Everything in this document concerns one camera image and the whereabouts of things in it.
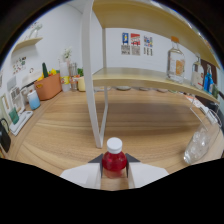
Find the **wooden table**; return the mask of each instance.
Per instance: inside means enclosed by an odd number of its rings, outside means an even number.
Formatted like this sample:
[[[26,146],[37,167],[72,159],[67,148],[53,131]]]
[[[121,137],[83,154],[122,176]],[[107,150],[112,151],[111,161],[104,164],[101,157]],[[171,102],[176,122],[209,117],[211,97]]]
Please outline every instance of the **wooden table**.
[[[95,94],[99,125],[104,111],[104,94]],[[165,168],[174,173],[187,165],[183,154],[200,121],[190,111],[191,102],[184,95],[155,90],[131,89],[108,91],[109,109],[102,149],[95,146],[85,92],[61,92],[41,106],[15,137],[5,156],[35,165],[60,176],[65,169],[84,165],[105,153],[111,137],[123,141],[123,152],[142,163]],[[194,108],[200,118],[204,115]],[[224,139],[219,136],[202,161],[221,158]],[[128,189],[123,178],[103,175],[103,190]]]

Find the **red bottle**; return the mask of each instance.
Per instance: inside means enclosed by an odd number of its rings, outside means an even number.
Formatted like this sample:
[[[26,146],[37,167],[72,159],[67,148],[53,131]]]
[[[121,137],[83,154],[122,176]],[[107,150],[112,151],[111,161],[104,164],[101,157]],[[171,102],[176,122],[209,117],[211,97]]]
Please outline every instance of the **red bottle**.
[[[107,152],[104,154],[102,164],[104,173],[109,178],[119,178],[126,167],[127,158],[122,150],[122,141],[119,138],[110,138],[107,141]]]

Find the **basket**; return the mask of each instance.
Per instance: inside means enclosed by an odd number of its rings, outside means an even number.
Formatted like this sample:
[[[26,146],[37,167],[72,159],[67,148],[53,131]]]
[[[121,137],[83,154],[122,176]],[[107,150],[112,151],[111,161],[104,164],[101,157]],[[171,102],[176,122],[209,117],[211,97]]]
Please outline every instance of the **basket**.
[[[40,100],[49,100],[62,91],[60,73],[34,82]]]

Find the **plastic bottle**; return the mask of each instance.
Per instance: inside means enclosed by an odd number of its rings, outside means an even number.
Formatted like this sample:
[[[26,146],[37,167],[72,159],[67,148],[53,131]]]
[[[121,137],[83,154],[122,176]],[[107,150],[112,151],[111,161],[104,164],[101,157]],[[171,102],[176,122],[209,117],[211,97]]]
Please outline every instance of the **plastic bottle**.
[[[207,65],[207,75],[205,76],[204,90],[208,92],[209,94],[212,94],[213,84],[214,82],[212,80],[211,66]]]
[[[60,63],[60,80],[63,92],[69,91],[70,84],[69,84],[69,70],[67,62]]]
[[[201,56],[199,53],[196,53],[197,61],[192,66],[192,76],[191,76],[191,85],[202,90],[203,89],[203,80],[204,80],[204,69],[201,66]]]
[[[180,84],[184,81],[184,54],[179,49],[179,39],[172,36],[172,48],[168,51],[167,79]]]
[[[107,141],[107,152],[102,159],[105,175],[109,178],[119,178],[126,167],[127,158],[122,152],[122,141],[119,138],[110,138]]]

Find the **cabinet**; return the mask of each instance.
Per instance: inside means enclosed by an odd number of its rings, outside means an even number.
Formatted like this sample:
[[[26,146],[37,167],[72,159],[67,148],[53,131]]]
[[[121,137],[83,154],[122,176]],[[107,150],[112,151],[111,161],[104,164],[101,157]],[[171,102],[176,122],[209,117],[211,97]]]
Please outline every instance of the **cabinet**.
[[[91,14],[96,14],[103,34],[103,68],[95,74],[91,71],[90,29]],[[83,13],[82,24],[82,56],[85,72],[85,85],[89,114],[96,141],[96,146],[102,148],[106,117],[108,110],[107,86],[138,86],[155,87],[185,91],[219,103],[213,96],[200,91],[190,85],[188,80],[184,84],[177,84],[166,80],[165,73],[129,68],[107,68],[105,49],[105,28],[130,28],[153,32],[170,38],[176,35],[181,44],[192,52],[198,52],[201,58],[219,67],[214,55],[210,52],[201,37],[185,22],[172,14],[153,5],[134,0],[88,0]],[[99,130],[94,98],[94,86],[105,86],[105,109],[101,129]]]

